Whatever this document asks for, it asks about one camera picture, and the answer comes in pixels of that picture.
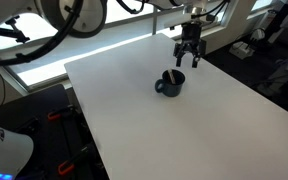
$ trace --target floor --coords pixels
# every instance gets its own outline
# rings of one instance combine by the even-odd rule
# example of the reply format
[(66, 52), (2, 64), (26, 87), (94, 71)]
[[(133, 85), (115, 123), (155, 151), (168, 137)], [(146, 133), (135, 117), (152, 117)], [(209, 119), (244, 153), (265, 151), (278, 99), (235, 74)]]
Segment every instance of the floor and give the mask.
[[(252, 57), (244, 60), (237, 58), (229, 53), (231, 45), (227, 45), (208, 54), (205, 59), (239, 80), (243, 84), (254, 88), (257, 82), (266, 80), (277, 68), (276, 61), (279, 59), (288, 59), (288, 46), (282, 43), (275, 43), (273, 48), (266, 52), (256, 52)], [(272, 102), (288, 111), (288, 97), (280, 95), (278, 98), (270, 98)]]

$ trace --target mug handle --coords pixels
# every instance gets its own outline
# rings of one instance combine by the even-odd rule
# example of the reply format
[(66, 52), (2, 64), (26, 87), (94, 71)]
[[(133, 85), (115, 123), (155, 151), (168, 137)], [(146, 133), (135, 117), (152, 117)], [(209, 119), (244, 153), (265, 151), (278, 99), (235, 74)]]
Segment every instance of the mug handle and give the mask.
[(155, 91), (156, 92), (158, 92), (158, 93), (163, 92), (164, 87), (165, 87), (165, 81), (163, 79), (159, 79), (156, 81), (156, 83), (155, 83)]

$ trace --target white table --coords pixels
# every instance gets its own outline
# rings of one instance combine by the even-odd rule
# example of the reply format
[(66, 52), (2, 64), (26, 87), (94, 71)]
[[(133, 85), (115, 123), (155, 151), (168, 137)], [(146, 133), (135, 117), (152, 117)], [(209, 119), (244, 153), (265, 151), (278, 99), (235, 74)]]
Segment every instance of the white table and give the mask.
[(191, 55), (180, 96), (157, 94), (173, 48), (157, 35), (66, 64), (110, 179), (288, 180), (288, 112)]

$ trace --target black mug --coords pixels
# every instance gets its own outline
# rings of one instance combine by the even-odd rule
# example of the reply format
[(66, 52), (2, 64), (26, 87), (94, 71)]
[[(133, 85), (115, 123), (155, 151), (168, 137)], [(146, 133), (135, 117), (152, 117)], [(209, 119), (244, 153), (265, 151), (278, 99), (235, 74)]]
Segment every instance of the black mug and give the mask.
[(163, 93), (168, 97), (178, 96), (181, 92), (185, 76), (178, 70), (172, 69), (172, 74), (175, 80), (175, 84), (172, 83), (170, 74), (165, 71), (162, 75), (162, 79), (159, 79), (155, 83), (155, 90), (158, 93)]

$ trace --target wall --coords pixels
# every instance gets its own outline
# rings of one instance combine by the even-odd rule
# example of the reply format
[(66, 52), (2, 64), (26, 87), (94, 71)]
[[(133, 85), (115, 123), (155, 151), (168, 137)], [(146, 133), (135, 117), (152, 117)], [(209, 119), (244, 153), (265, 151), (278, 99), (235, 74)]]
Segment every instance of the wall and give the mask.
[[(223, 19), (223, 27), (216, 27), (206, 30), (202, 33), (203, 39), (207, 41), (207, 53), (215, 51), (231, 42), (233, 42), (236, 37), (244, 32), (249, 32), (254, 28), (260, 18), (263, 15), (254, 15), (248, 18), (249, 12), (251, 11), (256, 0), (232, 0), (232, 5), (227, 10), (227, 14)], [(5, 77), (8, 77), (7, 85), (7, 101), (17, 99), (23, 95), (25, 92), (21, 89), (15, 81), (4, 73)], [(2, 99), (2, 84), (0, 80), (0, 102)]]

